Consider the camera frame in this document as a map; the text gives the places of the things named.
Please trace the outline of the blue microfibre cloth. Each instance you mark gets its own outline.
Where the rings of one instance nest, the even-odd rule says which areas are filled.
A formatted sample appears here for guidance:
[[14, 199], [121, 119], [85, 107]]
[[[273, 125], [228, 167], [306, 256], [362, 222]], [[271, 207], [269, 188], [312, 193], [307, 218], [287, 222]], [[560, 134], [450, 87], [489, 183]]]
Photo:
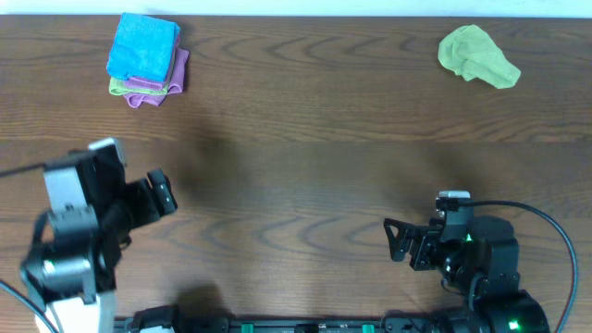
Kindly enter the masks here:
[[172, 21], [123, 13], [106, 65], [119, 80], [140, 77], [164, 81], [176, 49], [180, 26]]

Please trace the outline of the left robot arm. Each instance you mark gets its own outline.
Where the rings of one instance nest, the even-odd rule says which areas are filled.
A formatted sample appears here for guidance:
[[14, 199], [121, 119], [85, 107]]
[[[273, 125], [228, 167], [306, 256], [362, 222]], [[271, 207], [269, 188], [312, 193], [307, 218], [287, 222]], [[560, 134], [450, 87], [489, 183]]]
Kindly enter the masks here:
[[51, 209], [33, 233], [20, 273], [40, 321], [57, 332], [112, 332], [117, 309], [115, 269], [135, 228], [173, 214], [178, 206], [161, 169], [144, 179], [74, 167], [44, 172]]

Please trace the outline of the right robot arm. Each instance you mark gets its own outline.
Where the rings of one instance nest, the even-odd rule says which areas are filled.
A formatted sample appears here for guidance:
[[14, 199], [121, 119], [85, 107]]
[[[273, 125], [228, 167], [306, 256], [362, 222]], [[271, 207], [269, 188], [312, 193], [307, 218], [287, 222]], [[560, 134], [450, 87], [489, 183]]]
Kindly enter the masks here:
[[520, 288], [519, 245], [507, 220], [447, 213], [427, 226], [387, 218], [391, 260], [411, 256], [415, 271], [437, 270], [441, 284], [462, 296], [462, 307], [427, 318], [424, 332], [550, 331], [540, 304]]

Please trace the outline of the folded purple cloth bottom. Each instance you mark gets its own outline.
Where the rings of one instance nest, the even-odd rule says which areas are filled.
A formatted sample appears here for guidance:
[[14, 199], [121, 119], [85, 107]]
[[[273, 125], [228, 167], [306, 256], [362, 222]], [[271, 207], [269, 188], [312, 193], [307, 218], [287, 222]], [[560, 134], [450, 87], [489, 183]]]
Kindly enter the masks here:
[[185, 68], [189, 58], [189, 51], [181, 48], [177, 49], [174, 67], [165, 95], [150, 95], [142, 93], [127, 93], [124, 95], [128, 105], [132, 108], [139, 108], [142, 104], [160, 106], [166, 97], [171, 94], [179, 94], [184, 90]]

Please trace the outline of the folded purple cloth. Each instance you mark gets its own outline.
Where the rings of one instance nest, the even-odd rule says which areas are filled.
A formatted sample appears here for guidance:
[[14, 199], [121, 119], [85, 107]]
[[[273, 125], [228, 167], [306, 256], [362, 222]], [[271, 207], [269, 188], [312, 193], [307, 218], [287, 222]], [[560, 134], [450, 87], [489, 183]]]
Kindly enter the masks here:
[[174, 46], [172, 49], [172, 54], [170, 58], [170, 63], [167, 70], [166, 79], [163, 81], [157, 80], [149, 80], [142, 77], [130, 77], [128, 80], [124, 81], [124, 86], [126, 88], [133, 88], [133, 89], [148, 89], [154, 91], [160, 91], [165, 88], [165, 86], [170, 82], [172, 73], [174, 71], [174, 66], [176, 62], [176, 52], [177, 48], [179, 47], [179, 35], [177, 34], [175, 37]]
[[171, 94], [179, 94], [184, 90], [185, 68], [189, 58], [189, 51], [181, 48], [177, 49], [174, 67], [165, 95], [150, 95], [142, 93], [127, 93], [124, 95], [128, 105], [132, 108], [139, 108], [142, 104], [160, 106], [166, 97]]

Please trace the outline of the folded purple cloth top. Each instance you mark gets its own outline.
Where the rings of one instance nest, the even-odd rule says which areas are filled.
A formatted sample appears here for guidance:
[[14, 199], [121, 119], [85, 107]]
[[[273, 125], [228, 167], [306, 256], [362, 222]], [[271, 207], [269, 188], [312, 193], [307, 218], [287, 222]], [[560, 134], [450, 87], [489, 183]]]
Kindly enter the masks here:
[[128, 80], [124, 81], [124, 86], [126, 88], [133, 88], [133, 89], [148, 89], [154, 91], [160, 91], [165, 88], [165, 86], [170, 82], [172, 73], [174, 71], [174, 66], [176, 62], [176, 52], [177, 48], [179, 47], [179, 35], [177, 34], [175, 37], [174, 46], [172, 49], [172, 54], [170, 58], [170, 63], [167, 70], [166, 79], [163, 81], [157, 80], [149, 80], [142, 77], [130, 77]]

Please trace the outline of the folded green cloth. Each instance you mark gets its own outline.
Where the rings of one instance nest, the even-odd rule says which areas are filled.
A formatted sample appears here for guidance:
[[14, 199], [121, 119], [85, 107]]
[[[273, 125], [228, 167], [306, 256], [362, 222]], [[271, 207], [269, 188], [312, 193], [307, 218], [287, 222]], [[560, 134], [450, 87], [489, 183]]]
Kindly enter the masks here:
[[111, 78], [109, 82], [108, 91], [115, 96], [121, 96], [129, 93], [139, 93], [154, 96], [167, 95], [169, 84], [167, 83], [162, 89], [154, 90], [148, 88], [128, 87], [125, 80]]

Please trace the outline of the crumpled green cloth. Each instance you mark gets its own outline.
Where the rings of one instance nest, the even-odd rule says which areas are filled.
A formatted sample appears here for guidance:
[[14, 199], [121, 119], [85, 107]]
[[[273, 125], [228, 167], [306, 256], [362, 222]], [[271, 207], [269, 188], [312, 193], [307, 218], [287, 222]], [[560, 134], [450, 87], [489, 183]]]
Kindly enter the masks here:
[[461, 26], [447, 35], [439, 43], [438, 61], [465, 81], [480, 79], [496, 89], [512, 88], [522, 74], [476, 25]]

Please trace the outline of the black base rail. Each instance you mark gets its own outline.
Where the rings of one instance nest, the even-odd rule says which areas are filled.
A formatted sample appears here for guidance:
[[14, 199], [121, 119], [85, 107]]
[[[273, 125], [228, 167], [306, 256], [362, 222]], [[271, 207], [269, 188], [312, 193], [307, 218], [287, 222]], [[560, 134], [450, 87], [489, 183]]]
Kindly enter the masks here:
[[454, 333], [469, 331], [456, 313], [428, 315], [393, 311], [372, 317], [190, 316], [176, 306], [161, 306], [115, 319], [115, 333]]

